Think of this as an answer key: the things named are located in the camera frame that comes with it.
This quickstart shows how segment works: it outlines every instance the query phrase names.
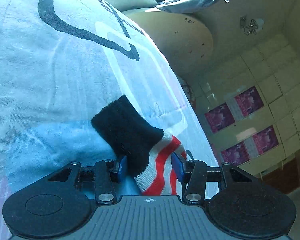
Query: striped sock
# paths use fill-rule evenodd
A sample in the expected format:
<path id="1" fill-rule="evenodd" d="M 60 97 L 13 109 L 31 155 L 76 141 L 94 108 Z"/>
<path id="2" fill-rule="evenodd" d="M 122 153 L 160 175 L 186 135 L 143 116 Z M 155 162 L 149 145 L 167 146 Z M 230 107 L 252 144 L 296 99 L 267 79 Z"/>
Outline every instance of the striped sock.
<path id="1" fill-rule="evenodd" d="M 149 125 L 126 96 L 103 108 L 91 123 L 117 156 L 127 156 L 128 172 L 143 195 L 181 196 L 171 154 L 176 151 L 186 158 L 183 145 L 170 133 Z"/>

